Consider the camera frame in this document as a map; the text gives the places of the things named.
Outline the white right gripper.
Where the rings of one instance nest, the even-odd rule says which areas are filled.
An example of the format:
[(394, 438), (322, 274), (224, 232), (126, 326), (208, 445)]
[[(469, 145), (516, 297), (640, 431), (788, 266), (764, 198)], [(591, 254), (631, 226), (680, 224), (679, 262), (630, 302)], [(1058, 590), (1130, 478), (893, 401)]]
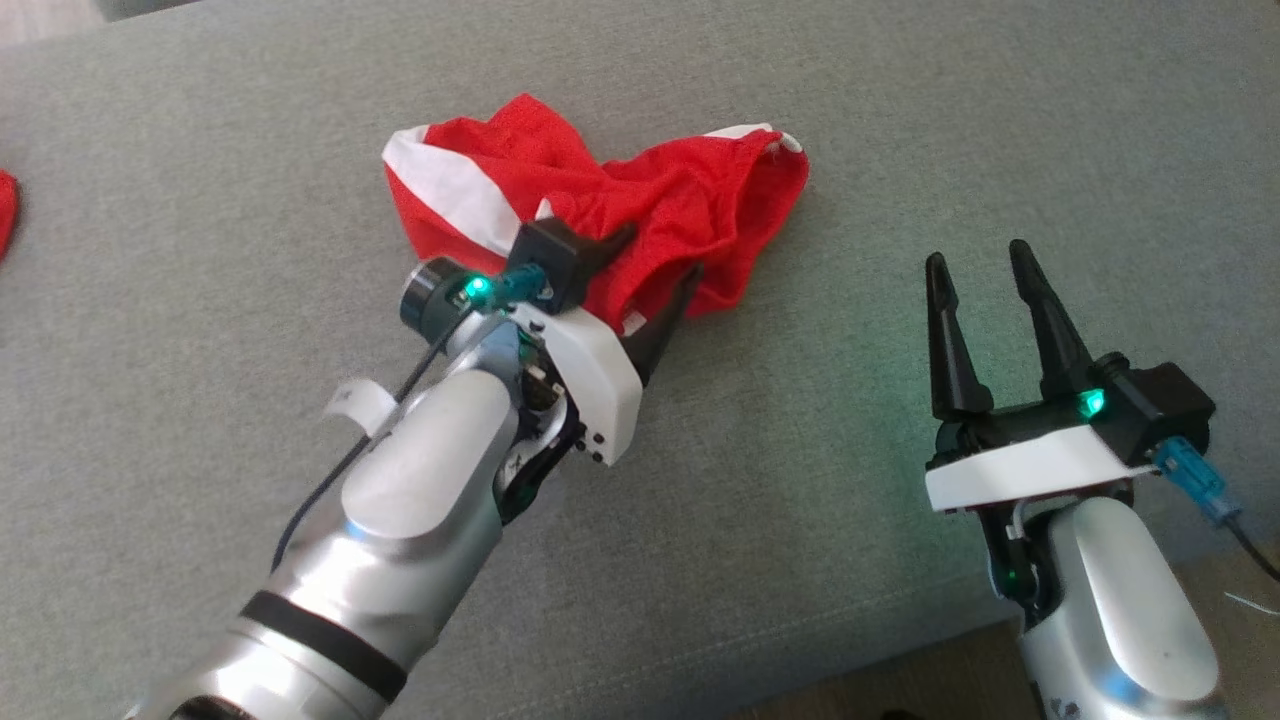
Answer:
[(925, 466), (937, 512), (980, 521), (992, 591), (1020, 606), (1160, 606), (1164, 557), (1132, 506), (1129, 468), (1089, 425), (1093, 359), (1030, 245), (1009, 243), (1039, 355), (1043, 400), (995, 411), (957, 319), (945, 255), (925, 260), (931, 406), (940, 429)]

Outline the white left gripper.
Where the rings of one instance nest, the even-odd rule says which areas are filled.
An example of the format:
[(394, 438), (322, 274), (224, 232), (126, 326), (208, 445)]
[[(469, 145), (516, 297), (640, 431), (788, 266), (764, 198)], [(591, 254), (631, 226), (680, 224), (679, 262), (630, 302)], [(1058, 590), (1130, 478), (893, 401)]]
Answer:
[[(580, 301), (636, 234), (637, 225), (627, 223), (602, 238), (579, 236)], [(701, 278), (701, 264), (686, 270), (666, 305), (622, 340), (581, 307), (550, 315), (530, 304), (516, 305), (509, 319), (540, 350), (524, 369), (538, 368), (531, 384), (544, 384), (556, 398), (545, 410), (527, 409), (538, 420), (536, 430), (512, 448), (499, 471), (497, 507), (502, 520), (513, 521), (524, 514), (575, 450), (607, 466), (617, 464), (632, 442), (643, 387), (650, 384)]]

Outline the grey sofa seat cushion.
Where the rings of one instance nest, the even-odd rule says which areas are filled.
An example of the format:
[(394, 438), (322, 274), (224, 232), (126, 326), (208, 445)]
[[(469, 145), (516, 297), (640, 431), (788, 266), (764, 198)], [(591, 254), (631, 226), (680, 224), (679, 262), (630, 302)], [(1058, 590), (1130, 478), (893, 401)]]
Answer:
[(763, 122), (812, 172), (396, 720), (707, 717), (1009, 616), (925, 495), (934, 251), (998, 405), (1023, 238), (1280, 534), (1277, 0), (202, 0), (0, 51), (0, 720), (116, 720), (221, 634), (355, 442), (334, 388), (425, 350), (384, 145), (525, 92), (603, 159)]

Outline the red Bulls 23 jersey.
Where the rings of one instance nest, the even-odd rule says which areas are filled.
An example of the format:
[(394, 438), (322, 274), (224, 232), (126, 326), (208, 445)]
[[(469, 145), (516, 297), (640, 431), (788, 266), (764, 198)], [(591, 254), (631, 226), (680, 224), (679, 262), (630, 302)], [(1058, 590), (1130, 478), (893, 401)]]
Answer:
[(8, 255), (20, 215), (20, 186), (15, 177), (0, 169), (0, 263)]

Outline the red shorts white waistband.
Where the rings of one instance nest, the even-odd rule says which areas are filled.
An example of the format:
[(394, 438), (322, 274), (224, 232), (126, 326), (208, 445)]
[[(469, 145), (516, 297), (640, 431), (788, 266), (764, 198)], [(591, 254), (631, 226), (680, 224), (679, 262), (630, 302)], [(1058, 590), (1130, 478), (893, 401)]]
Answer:
[(401, 129), (381, 160), (404, 232), (422, 258), (500, 272), (518, 228), (541, 217), (634, 242), (591, 283), (586, 309), (632, 334), (701, 266), (694, 316), (735, 307), (758, 256), (781, 232), (809, 177), (799, 141), (771, 124), (675, 138), (599, 163), (556, 110), (524, 94), (492, 118)]

